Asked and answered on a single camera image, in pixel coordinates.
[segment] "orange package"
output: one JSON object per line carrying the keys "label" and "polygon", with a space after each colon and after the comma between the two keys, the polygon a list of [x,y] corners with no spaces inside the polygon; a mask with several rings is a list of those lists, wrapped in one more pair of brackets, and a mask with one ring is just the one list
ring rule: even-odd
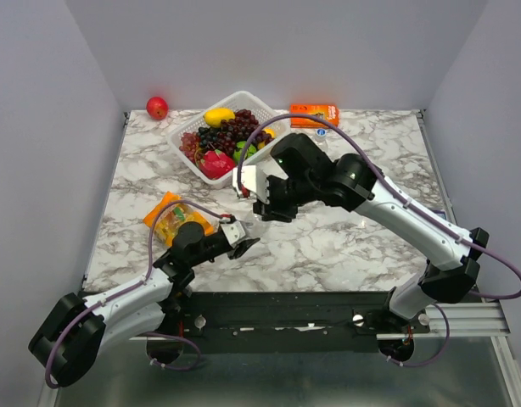
{"label": "orange package", "polygon": [[[176,201],[178,199],[181,199],[179,195],[167,192],[159,204],[155,206],[145,218],[143,218],[143,223],[148,227],[151,227],[155,216],[157,216],[157,214],[171,201]],[[178,203],[177,205],[167,209],[159,218],[157,225],[155,226],[155,235],[165,243],[166,246],[170,247],[172,245],[172,240],[174,240],[174,237],[177,234],[177,229],[186,222],[199,223],[204,228],[204,234],[206,236],[215,231],[211,223],[209,223],[209,221],[207,221],[199,212],[192,210],[184,203]]]}
{"label": "orange package", "polygon": [[[290,112],[313,114],[319,116],[321,119],[325,119],[333,125],[338,125],[339,123],[339,110],[333,104],[291,104]],[[316,121],[298,117],[291,118],[291,127],[302,129],[327,128],[325,125],[317,123]]]}

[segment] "white basket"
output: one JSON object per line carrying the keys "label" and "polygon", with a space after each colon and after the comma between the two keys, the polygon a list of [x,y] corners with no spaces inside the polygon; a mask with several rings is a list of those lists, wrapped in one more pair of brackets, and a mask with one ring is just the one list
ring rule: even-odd
{"label": "white basket", "polygon": [[[197,168],[186,156],[183,154],[179,147],[182,145],[182,136],[183,133],[191,133],[197,131],[199,127],[206,126],[204,122],[204,113],[208,110],[212,110],[215,108],[229,108],[230,110],[240,110],[247,109],[251,110],[251,113],[255,115],[255,118],[262,123],[274,116],[277,116],[275,110],[270,109],[270,107],[262,102],[256,96],[253,96],[251,93],[246,91],[235,92],[230,95],[228,98],[224,98],[220,102],[210,106],[205,111],[200,114],[194,116],[190,121],[180,125],[174,131],[168,134],[168,143],[170,144],[170,148],[177,154],[181,161],[185,163],[189,169],[196,174],[202,181],[206,184],[209,184],[215,188],[223,188],[226,185],[229,185],[231,182],[232,172],[227,172],[221,178],[216,180],[211,180],[204,173]],[[270,150],[278,143],[283,136],[287,136],[290,133],[290,125],[288,120],[280,120],[270,125],[270,128],[274,130],[276,133],[276,139],[264,147],[261,151],[255,153],[253,156],[249,157],[244,161],[244,165],[254,164],[258,161],[264,159]]]}

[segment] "white marble surface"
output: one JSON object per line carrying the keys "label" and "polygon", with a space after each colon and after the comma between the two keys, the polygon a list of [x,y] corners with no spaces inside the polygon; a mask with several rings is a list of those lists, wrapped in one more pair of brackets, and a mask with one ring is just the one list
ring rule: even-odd
{"label": "white marble surface", "polygon": [[[209,189],[173,155],[166,135],[198,113],[171,112],[155,122],[144,111],[129,121],[104,218],[84,288],[100,291],[146,271],[148,228],[143,217],[165,192],[202,203],[238,218],[251,201],[238,201],[230,189]],[[340,127],[402,189],[431,208],[441,209],[440,191],[412,112],[342,111]],[[334,159],[352,151],[328,136]],[[263,166],[278,167],[272,159]],[[165,251],[155,243],[157,258]],[[197,291],[389,290],[423,271],[425,258],[372,220],[320,203],[306,205],[291,224],[270,222],[261,242],[238,260],[220,257],[195,268]]]}

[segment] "red apple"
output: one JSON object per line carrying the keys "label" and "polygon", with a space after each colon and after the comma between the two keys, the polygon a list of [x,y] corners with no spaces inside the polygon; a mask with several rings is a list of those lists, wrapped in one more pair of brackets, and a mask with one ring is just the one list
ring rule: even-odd
{"label": "red apple", "polygon": [[158,96],[150,98],[145,109],[155,120],[163,120],[168,114],[168,105],[166,104],[166,101]]}

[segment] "gray wall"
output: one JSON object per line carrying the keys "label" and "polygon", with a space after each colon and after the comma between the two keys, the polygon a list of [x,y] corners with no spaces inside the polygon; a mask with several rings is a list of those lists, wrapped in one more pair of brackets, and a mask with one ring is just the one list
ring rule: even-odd
{"label": "gray wall", "polygon": [[[429,105],[427,126],[459,222],[521,267],[521,0],[492,0]],[[484,292],[518,288],[482,258]],[[506,301],[521,366],[521,299]]]}
{"label": "gray wall", "polygon": [[66,0],[117,100],[424,108],[485,0]]}
{"label": "gray wall", "polygon": [[0,2],[0,406],[36,405],[27,344],[79,287],[122,117],[62,0]]}

